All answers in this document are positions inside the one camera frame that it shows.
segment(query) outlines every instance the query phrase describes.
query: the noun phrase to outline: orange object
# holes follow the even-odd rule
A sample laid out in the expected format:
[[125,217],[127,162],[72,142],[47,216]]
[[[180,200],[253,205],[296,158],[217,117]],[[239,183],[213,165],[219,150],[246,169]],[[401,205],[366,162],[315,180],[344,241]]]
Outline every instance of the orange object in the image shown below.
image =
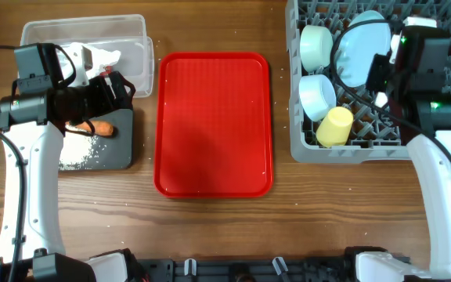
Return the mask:
[[[107,122],[107,121],[90,121],[95,128],[95,134],[98,136],[104,136],[109,137],[113,135],[114,132],[114,126]],[[92,132],[90,129],[90,125],[88,125],[86,122],[83,122],[79,125],[74,125],[75,128],[83,129],[87,132]]]

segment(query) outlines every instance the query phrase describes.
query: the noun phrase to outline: cup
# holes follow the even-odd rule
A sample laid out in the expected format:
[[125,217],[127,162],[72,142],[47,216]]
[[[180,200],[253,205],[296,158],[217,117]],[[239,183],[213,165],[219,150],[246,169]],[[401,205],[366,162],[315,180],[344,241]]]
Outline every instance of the cup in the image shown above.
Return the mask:
[[298,83],[298,93],[302,108],[312,121],[321,121],[337,104],[334,86],[322,74],[302,77]]
[[351,111],[344,107],[331,109],[316,130],[316,139],[326,148],[345,145],[353,119]]
[[330,51],[334,45],[332,34],[326,27],[308,25],[301,34],[301,61],[306,71],[330,64]]

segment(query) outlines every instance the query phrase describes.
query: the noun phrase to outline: wood grain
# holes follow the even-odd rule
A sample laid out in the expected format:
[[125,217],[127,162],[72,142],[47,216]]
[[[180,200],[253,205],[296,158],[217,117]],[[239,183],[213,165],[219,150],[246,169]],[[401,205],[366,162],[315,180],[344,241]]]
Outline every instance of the wood grain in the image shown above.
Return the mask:
[[[157,87],[135,101],[135,162],[124,171],[60,173],[60,224],[76,259],[131,248],[141,259],[269,259],[338,255],[376,245],[426,267],[429,236],[418,180],[408,161],[299,164],[290,155],[290,65],[285,2],[133,2],[57,4],[0,1],[0,44],[18,45],[32,20],[140,13],[155,56],[172,51],[247,50],[269,62],[274,185],[258,199],[169,200],[153,187]],[[16,76],[0,51],[0,99]],[[0,229],[5,192],[0,142]]]

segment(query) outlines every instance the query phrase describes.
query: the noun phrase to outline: gray dish rack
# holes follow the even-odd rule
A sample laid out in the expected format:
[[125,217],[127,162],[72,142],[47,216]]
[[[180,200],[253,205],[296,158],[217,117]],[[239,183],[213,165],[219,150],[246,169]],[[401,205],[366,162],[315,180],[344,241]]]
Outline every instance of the gray dish rack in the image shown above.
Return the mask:
[[[306,73],[301,65],[300,36],[306,25],[325,26],[334,40],[360,13],[376,10],[385,19],[404,20],[411,15],[436,19],[438,26],[451,34],[451,0],[288,0],[285,8],[287,51],[290,53],[290,151],[292,157],[304,163],[361,163],[371,160],[409,160],[402,146],[399,129],[389,127],[387,118],[355,101],[334,84],[337,105],[347,107],[355,121],[344,146],[324,148],[316,142],[316,129],[320,123],[307,118],[298,95],[302,75],[326,74],[327,68]],[[358,95],[372,99],[364,85],[357,88]],[[444,92],[451,93],[451,50],[446,68]]]

